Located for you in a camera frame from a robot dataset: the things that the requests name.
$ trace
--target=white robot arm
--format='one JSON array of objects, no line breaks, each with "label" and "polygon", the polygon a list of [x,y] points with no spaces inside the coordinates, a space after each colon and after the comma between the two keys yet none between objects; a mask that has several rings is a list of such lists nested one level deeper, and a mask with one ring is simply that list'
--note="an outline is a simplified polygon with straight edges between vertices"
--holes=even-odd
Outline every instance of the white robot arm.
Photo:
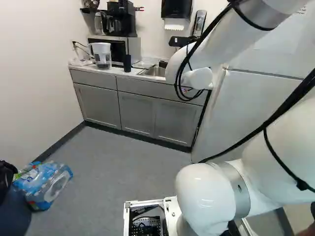
[{"label": "white robot arm", "polygon": [[[246,0],[238,9],[252,23],[265,29],[276,27],[307,2]],[[196,89],[207,88],[214,68],[220,70],[223,63],[267,33],[230,10],[191,56],[194,70],[189,71],[186,66],[180,83]],[[187,56],[186,50],[186,47],[180,49],[171,58],[166,69],[167,80],[175,82],[180,64]],[[219,236],[230,220],[262,214],[286,204],[315,201],[314,104],[315,98],[302,101],[278,118],[250,142],[241,159],[183,168],[176,178],[182,211],[178,233],[182,232],[179,230],[182,221],[187,221],[199,236]]]}]

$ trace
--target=countertop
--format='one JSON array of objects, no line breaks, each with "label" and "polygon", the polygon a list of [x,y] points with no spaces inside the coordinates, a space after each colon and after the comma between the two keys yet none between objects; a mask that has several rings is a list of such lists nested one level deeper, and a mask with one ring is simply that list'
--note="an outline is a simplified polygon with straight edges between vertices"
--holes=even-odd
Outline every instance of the countertop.
[{"label": "countertop", "polygon": [[131,72],[129,72],[129,73],[124,72],[123,68],[113,67],[113,66],[109,70],[102,70],[102,69],[99,69],[95,64],[86,65],[86,66],[69,65],[68,68],[72,69],[72,70],[81,70],[81,71],[86,71],[86,72],[105,74],[105,75],[122,76],[122,77],[126,76],[128,78],[133,78],[133,79],[137,79],[137,80],[145,80],[145,81],[159,82],[159,83],[163,83],[163,84],[170,84],[166,81],[166,79],[164,77],[138,75],[141,71],[143,71],[143,69],[137,69],[137,68],[131,68]]}]

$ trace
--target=bag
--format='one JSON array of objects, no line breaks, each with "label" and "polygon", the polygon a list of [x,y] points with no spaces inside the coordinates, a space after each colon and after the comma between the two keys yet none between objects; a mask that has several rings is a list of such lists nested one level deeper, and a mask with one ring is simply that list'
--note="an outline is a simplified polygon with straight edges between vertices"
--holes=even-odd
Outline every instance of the bag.
[{"label": "bag", "polygon": [[15,166],[5,161],[0,161],[0,206],[2,205],[4,198],[10,189],[13,175],[17,173],[18,170]]}]

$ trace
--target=refrigerator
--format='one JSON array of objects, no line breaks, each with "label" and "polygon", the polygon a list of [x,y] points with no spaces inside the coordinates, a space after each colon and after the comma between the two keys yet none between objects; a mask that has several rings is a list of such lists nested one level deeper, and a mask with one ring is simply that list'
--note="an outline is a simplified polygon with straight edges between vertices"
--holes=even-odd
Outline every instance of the refrigerator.
[{"label": "refrigerator", "polygon": [[[315,1],[229,62],[225,78],[217,81],[212,91],[198,130],[191,154],[194,163],[227,149],[259,127],[315,67],[314,22]],[[304,99],[314,94],[313,89]],[[212,162],[241,158],[245,146]],[[314,221],[308,209],[284,207],[285,214],[280,210],[266,217],[256,216],[252,224],[259,225],[255,221],[262,220],[264,228],[273,228],[270,235],[290,235],[285,231],[296,233]],[[274,219],[274,225],[263,219]]]}]

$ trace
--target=baseboard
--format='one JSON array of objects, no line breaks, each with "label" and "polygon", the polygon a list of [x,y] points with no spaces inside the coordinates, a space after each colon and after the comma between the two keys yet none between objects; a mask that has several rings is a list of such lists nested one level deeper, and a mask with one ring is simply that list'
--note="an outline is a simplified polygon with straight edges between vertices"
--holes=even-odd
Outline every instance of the baseboard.
[{"label": "baseboard", "polygon": [[51,154],[57,151],[62,145],[64,145],[68,140],[74,137],[77,133],[79,133],[85,127],[85,123],[82,122],[74,129],[70,130],[66,135],[64,135],[61,139],[59,139],[56,143],[54,143],[50,148],[44,151],[41,155],[39,155],[34,161],[44,162]]},{"label": "baseboard", "polygon": [[174,150],[178,150],[178,151],[182,151],[182,152],[186,152],[186,153],[191,153],[191,147],[185,147],[185,146],[181,146],[178,144],[173,144],[164,140],[158,140],[158,139],[154,139],[154,138],[150,138],[147,136],[143,136],[140,134],[134,134],[131,132],[127,132],[124,130],[119,130],[119,129],[115,129],[115,128],[111,128],[111,127],[107,127],[107,126],[103,126],[100,124],[95,124],[89,121],[85,122],[86,126],[95,128],[95,129],[100,129],[106,132],[110,132],[110,133],[114,133],[114,134],[118,134],[118,135],[123,135],[129,138],[133,138],[133,139],[137,139],[137,140],[141,140],[141,141],[145,141],[147,143],[151,143],[151,144],[156,144],[165,148],[170,148],[170,149],[174,149]]}]

